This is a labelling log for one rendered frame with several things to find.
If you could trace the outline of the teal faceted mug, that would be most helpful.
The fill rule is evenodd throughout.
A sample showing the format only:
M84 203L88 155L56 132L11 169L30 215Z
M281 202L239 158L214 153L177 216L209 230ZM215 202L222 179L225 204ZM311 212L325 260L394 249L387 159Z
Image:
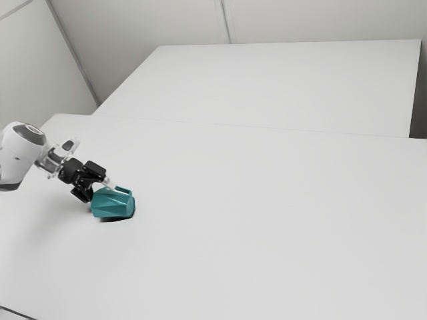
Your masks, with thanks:
M93 194L90 209L97 218L131 218L135 212L135 198L131 190L116 186L103 187Z

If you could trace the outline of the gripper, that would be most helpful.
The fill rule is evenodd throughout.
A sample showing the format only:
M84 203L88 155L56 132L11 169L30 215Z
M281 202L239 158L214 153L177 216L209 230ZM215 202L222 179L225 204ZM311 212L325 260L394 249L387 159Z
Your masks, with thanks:
M87 161L83 164L76 158L70 158L59 170L58 179L65 184L73 185L71 194L83 203L93 199L92 185L101 183L104 187L115 190L116 184L106 176L106 169L98 164Z

